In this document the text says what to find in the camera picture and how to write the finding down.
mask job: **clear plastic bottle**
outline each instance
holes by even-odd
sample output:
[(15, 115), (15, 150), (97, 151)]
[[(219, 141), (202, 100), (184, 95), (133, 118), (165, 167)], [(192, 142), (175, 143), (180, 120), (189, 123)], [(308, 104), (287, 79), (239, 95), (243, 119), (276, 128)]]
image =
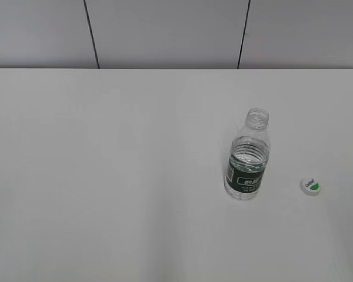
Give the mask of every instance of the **clear plastic bottle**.
[(251, 109), (239, 136), (231, 145), (225, 189), (238, 200), (248, 200), (257, 193), (269, 159), (269, 114)]

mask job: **white table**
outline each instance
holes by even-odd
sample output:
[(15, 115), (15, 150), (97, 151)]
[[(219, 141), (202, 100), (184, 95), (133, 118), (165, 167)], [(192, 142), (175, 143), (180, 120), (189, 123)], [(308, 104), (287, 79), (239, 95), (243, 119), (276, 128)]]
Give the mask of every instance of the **white table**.
[[(223, 171), (254, 107), (244, 202)], [(0, 69), (2, 281), (353, 281), (353, 70)]]

